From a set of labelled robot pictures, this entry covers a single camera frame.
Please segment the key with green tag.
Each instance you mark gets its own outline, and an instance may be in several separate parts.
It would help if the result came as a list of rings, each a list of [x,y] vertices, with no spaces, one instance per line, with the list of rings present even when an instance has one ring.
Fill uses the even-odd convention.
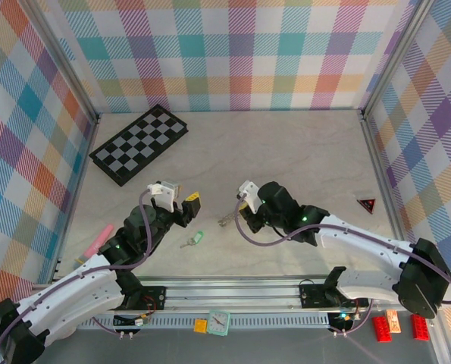
[[[202,231],[198,231],[195,233],[192,237],[190,237],[185,243],[183,243],[180,248],[185,248],[188,246],[195,246],[197,245],[203,238],[204,234]]]

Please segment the pink marker pen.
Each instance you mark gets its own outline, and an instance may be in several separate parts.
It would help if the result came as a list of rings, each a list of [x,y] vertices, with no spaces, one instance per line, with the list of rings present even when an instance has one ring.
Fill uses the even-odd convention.
[[[78,265],[84,264],[89,258],[95,255],[100,247],[105,244],[111,232],[114,230],[113,224],[108,224],[97,236],[96,239],[89,245],[89,247],[74,261]]]

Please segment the black grey chessboard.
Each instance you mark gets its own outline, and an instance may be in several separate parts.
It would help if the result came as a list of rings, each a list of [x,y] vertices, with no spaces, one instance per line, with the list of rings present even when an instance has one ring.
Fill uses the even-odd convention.
[[[89,157],[122,187],[187,132],[184,121],[156,105],[104,142]]]

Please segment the teal alarm clock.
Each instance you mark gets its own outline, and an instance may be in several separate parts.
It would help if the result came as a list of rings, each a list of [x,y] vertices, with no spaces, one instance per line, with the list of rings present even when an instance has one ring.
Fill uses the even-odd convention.
[[[221,310],[210,310],[207,319],[208,334],[227,336],[230,327],[231,314]]]

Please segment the red toy brick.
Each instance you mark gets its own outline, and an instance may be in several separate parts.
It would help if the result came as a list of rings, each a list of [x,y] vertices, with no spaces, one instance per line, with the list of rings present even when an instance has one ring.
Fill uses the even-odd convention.
[[[429,341],[430,335],[426,319],[420,315],[411,315],[412,334],[415,340]]]
[[[392,341],[390,327],[386,317],[376,316],[372,319],[376,340],[379,343],[388,343]]]

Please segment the orange wooden block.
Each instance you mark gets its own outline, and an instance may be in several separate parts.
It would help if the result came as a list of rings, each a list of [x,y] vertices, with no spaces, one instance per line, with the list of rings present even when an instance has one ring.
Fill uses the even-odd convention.
[[[387,324],[391,334],[400,334],[401,327],[399,322],[399,316],[395,309],[387,309],[385,311]]]

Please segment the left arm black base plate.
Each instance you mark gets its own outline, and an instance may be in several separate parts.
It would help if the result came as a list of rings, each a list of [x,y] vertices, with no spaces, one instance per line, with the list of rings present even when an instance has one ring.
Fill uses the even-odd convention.
[[[119,306],[111,310],[163,310],[166,300],[166,286],[142,286],[124,295],[124,300]]]

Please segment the aluminium mounting rail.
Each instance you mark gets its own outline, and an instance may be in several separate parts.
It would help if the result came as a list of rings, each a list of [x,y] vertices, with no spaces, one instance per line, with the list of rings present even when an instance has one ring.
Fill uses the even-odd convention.
[[[165,312],[204,313],[210,310],[225,312],[279,312],[286,309],[303,309],[299,299],[299,285],[311,282],[324,284],[327,278],[311,280],[301,277],[232,277],[232,278],[178,278],[140,280],[143,286],[166,286]],[[392,303],[401,310],[398,302]],[[306,309],[319,312],[339,312],[355,309]],[[108,310],[121,313],[151,312],[141,310]]]

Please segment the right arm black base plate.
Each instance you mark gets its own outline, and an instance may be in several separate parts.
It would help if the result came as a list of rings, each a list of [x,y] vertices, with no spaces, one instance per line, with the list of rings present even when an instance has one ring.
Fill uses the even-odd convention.
[[[299,285],[299,299],[303,309],[355,309],[367,308],[369,305],[369,300],[366,298],[349,299],[336,288],[311,282]]]

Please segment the black power connector bracket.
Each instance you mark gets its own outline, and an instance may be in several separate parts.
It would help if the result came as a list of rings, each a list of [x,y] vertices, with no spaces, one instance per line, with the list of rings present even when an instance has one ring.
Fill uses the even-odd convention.
[[[152,314],[141,314],[132,317],[126,317],[123,315],[114,315],[112,319],[112,325],[114,327],[134,327],[141,328],[147,325],[150,321]]]
[[[354,326],[354,314],[351,312],[329,312],[327,314],[330,332],[349,331]]]

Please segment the aluminium table side rail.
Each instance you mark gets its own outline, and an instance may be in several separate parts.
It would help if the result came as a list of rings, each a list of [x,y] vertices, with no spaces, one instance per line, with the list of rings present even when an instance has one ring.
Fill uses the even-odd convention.
[[[99,124],[102,119],[102,113],[96,115],[96,119],[93,121],[92,128],[90,130],[89,142],[87,147],[84,149],[83,158],[80,165],[80,170],[77,175],[77,181],[75,186],[74,194],[69,202],[69,210],[64,220],[65,224],[63,226],[63,230],[59,236],[58,243],[55,247],[55,254],[52,256],[51,265],[49,268],[49,272],[44,280],[45,283],[50,284],[54,280],[55,273],[58,271],[58,268],[61,264],[61,260],[64,254],[64,248],[67,241],[67,236],[70,231],[70,226],[72,224],[74,213],[77,209],[78,199],[80,197],[80,192],[82,190],[82,185],[85,179],[87,166],[89,164],[89,154],[94,147],[96,136],[99,131]]]
[[[374,176],[380,191],[377,201],[380,207],[374,208],[374,215],[378,212],[384,212],[387,217],[388,232],[366,231],[367,237],[360,237],[359,243],[362,253],[365,253],[368,260],[374,263],[381,271],[385,272],[389,278],[394,281],[400,279],[403,264],[407,263],[409,256],[402,253],[405,250],[408,253],[412,251],[409,247],[410,242],[406,241],[403,228],[400,226],[400,219],[396,208],[393,206],[393,197],[390,188],[387,186],[387,177],[385,175],[381,162],[380,152],[374,142],[371,127],[365,117],[358,113],[359,125],[365,138],[367,150],[374,169]]]

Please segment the aluminium upright frame post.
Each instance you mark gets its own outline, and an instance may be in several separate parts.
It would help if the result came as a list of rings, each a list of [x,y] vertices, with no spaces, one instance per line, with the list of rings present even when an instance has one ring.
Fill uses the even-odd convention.
[[[396,3],[368,67],[365,92],[359,99],[358,110],[365,118],[377,103],[390,72],[397,67],[402,52],[417,33],[424,13],[430,9],[433,1],[398,0]]]
[[[97,124],[99,122],[99,113],[93,107],[90,98],[80,82],[73,66],[71,65],[65,51],[63,50],[58,37],[54,34],[49,22],[46,20],[44,12],[39,7],[37,0],[18,0],[22,9],[30,19],[36,32],[41,37],[49,54],[54,60],[57,69],[62,73],[70,89],[74,93],[84,113],[89,119]]]

